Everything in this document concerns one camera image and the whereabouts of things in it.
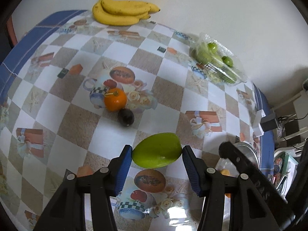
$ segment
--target screw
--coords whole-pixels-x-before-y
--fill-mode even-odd
[[[107,167],[102,167],[101,169],[100,169],[100,172],[101,173],[107,173],[109,171],[109,168],[107,168]]]
[[[74,174],[69,174],[66,179],[68,180],[73,180],[75,178],[75,175]]]
[[[243,180],[247,180],[247,179],[248,179],[248,175],[247,175],[247,174],[241,174],[241,178],[242,178]]]
[[[206,171],[207,171],[208,173],[210,173],[210,174],[215,173],[215,169],[212,168],[212,167],[209,167]]]

